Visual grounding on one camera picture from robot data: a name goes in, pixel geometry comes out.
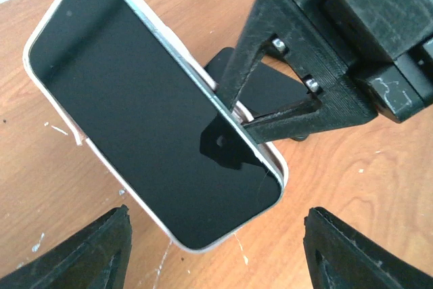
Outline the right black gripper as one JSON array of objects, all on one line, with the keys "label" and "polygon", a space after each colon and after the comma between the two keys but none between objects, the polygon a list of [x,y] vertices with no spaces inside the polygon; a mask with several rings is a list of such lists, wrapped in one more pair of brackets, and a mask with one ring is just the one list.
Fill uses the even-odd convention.
[{"label": "right black gripper", "polygon": [[396,123],[432,104],[432,0],[255,0],[219,83],[229,110],[276,38],[307,97],[244,124],[256,143],[375,119],[377,110],[348,70]]}]

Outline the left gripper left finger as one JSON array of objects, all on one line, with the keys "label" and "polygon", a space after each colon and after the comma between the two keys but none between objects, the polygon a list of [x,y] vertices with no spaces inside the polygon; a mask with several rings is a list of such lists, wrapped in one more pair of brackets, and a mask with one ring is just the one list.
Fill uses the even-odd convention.
[{"label": "left gripper left finger", "polygon": [[123,288],[132,248],[125,205],[1,278],[2,288]]}]

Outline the black phone case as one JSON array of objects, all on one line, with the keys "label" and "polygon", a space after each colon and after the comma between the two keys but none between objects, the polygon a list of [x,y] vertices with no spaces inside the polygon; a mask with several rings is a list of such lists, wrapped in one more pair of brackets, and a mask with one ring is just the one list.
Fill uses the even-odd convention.
[{"label": "black phone case", "polygon": [[[220,82],[233,50],[222,48],[205,65],[205,71],[216,83]],[[243,88],[239,101],[256,118],[306,99],[309,96],[304,85],[261,62]]]}]

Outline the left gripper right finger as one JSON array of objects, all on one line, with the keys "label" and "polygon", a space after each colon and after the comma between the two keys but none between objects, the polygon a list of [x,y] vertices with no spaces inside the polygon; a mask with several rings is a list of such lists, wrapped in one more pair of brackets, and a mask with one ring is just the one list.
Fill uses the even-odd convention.
[{"label": "left gripper right finger", "polygon": [[314,288],[431,288],[404,262],[323,207],[309,210],[303,239]]}]

